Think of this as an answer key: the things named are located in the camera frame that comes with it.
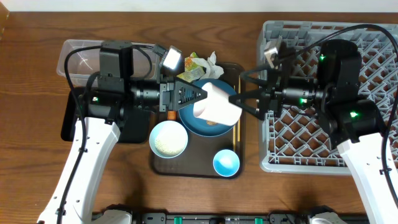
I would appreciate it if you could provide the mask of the large blue plate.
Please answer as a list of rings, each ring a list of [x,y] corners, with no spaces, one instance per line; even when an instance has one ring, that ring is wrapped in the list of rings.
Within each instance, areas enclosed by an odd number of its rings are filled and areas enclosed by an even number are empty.
[[[193,82],[197,87],[202,87],[205,83],[210,82],[221,88],[230,95],[236,94],[234,88],[223,80],[217,79],[203,79]],[[227,133],[233,126],[226,126],[223,124],[209,125],[204,119],[195,118],[193,115],[193,105],[189,105],[178,111],[180,120],[183,125],[191,132],[203,137],[217,137]]]

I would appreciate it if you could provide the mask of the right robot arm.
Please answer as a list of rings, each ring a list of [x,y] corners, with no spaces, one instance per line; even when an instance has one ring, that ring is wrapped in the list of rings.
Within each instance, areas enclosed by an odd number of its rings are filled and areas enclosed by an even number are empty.
[[[388,127],[375,102],[359,93],[362,58],[358,46],[348,40],[328,40],[321,45],[317,74],[313,78],[290,74],[295,50],[285,43],[265,50],[259,70],[241,77],[255,83],[257,90],[230,96],[229,102],[264,119],[276,116],[284,106],[314,108],[321,129],[348,166],[370,223],[396,223],[397,169],[388,147]]]

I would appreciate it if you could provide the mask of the blue cup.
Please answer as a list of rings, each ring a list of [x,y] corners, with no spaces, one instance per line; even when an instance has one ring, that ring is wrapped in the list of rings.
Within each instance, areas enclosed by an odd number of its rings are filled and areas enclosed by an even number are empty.
[[[239,157],[230,149],[220,150],[213,158],[213,168],[222,177],[232,177],[240,168]]]

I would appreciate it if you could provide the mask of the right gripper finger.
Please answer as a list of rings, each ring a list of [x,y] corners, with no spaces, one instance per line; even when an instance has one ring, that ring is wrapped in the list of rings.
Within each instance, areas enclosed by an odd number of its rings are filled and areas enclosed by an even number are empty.
[[[267,64],[263,64],[263,65],[260,65],[260,66],[258,66],[258,67],[256,67],[256,68],[254,68],[254,69],[252,69],[252,70],[247,70],[247,71],[244,71],[244,72],[242,72],[241,74],[240,74],[240,77],[243,79],[243,80],[246,80],[246,81],[248,81],[248,82],[251,82],[251,83],[253,83],[253,84],[256,84],[257,86],[264,86],[264,85],[266,85],[266,81],[265,80],[262,80],[262,79],[258,79],[258,78],[254,78],[254,77],[252,77],[251,75],[253,74],[253,73],[257,73],[257,72],[260,72],[260,71],[267,71],[267,70],[269,70],[271,67],[269,66],[269,65],[267,65]]]
[[[241,108],[243,111],[253,115],[258,120],[264,121],[267,113],[267,97],[263,89],[245,91],[244,93],[230,95],[228,100],[231,104]],[[250,106],[246,100],[255,100],[256,107]]]

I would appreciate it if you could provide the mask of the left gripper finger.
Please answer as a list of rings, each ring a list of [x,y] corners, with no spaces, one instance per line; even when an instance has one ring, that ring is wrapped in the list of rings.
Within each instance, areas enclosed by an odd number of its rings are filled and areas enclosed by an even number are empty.
[[[207,98],[207,96],[208,93],[206,91],[202,92],[188,91],[181,93],[179,91],[176,91],[173,94],[173,102],[171,105],[171,110],[178,111],[200,100],[204,100],[205,98]]]
[[[186,82],[181,78],[175,78],[175,89],[177,93],[183,96],[207,96],[207,92],[201,87],[198,87],[192,83]]]

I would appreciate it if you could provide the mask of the pink cup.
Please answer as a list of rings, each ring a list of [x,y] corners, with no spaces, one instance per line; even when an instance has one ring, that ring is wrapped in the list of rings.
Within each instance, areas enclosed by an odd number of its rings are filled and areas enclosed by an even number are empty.
[[[207,92],[207,97],[194,103],[193,115],[195,118],[226,126],[232,126],[238,122],[242,109],[229,102],[227,92],[211,82],[205,83],[201,89]]]

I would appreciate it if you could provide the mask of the yellow green snack wrapper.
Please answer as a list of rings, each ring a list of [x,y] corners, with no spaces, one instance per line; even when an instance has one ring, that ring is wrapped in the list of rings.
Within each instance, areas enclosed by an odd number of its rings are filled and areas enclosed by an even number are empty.
[[[205,74],[203,67],[193,61],[194,58],[198,58],[198,55],[192,52],[189,57],[184,59],[184,72],[177,75],[178,78],[191,83],[200,79]]]

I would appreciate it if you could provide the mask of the white tissue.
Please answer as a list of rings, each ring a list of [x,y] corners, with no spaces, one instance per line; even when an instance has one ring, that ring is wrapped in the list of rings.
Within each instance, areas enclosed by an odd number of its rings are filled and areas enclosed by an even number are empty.
[[[219,79],[224,74],[224,69],[221,66],[216,65],[216,53],[215,51],[205,60],[203,58],[194,58],[193,61],[206,69],[205,74],[200,79]]]

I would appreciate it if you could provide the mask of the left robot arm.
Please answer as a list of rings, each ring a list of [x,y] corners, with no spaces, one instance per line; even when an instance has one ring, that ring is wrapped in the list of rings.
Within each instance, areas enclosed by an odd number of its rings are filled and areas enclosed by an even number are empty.
[[[159,68],[174,69],[181,53],[175,47],[135,44],[128,40],[105,40],[99,51],[99,71],[89,76],[82,94],[73,87],[68,61],[82,47],[65,58],[64,72],[75,101],[76,121],[73,144],[56,189],[38,223],[138,223],[140,216],[121,204],[110,205],[93,214],[99,183],[109,155],[119,140],[127,111],[138,108],[155,113],[177,111],[204,100],[205,90],[178,77],[164,78],[155,73],[154,81],[133,78],[133,51],[148,56],[145,49],[161,57]]]

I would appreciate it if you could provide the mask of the brown food scrap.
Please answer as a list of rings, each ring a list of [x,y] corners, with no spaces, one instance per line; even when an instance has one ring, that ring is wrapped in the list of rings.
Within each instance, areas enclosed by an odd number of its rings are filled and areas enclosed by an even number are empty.
[[[210,125],[210,126],[217,125],[217,123],[213,122],[213,121],[206,121],[206,123],[207,123],[207,125]]]

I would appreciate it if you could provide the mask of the light blue rice bowl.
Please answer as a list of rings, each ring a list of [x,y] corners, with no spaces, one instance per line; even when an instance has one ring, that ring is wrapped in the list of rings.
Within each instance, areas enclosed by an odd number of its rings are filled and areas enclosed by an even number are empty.
[[[178,157],[187,144],[187,130],[176,121],[160,122],[150,132],[149,146],[156,156],[163,159]]]

